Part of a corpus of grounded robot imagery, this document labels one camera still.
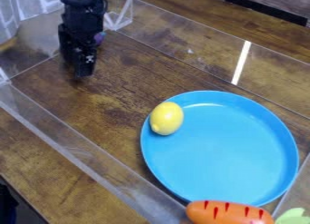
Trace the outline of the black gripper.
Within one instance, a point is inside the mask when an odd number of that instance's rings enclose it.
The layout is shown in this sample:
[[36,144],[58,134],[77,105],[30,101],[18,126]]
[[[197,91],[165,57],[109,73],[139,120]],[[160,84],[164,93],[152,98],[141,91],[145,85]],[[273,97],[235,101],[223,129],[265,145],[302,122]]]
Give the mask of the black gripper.
[[64,4],[61,24],[57,26],[58,50],[64,60],[73,65],[76,78],[94,71],[97,49],[96,34],[102,31],[106,0],[60,0]]

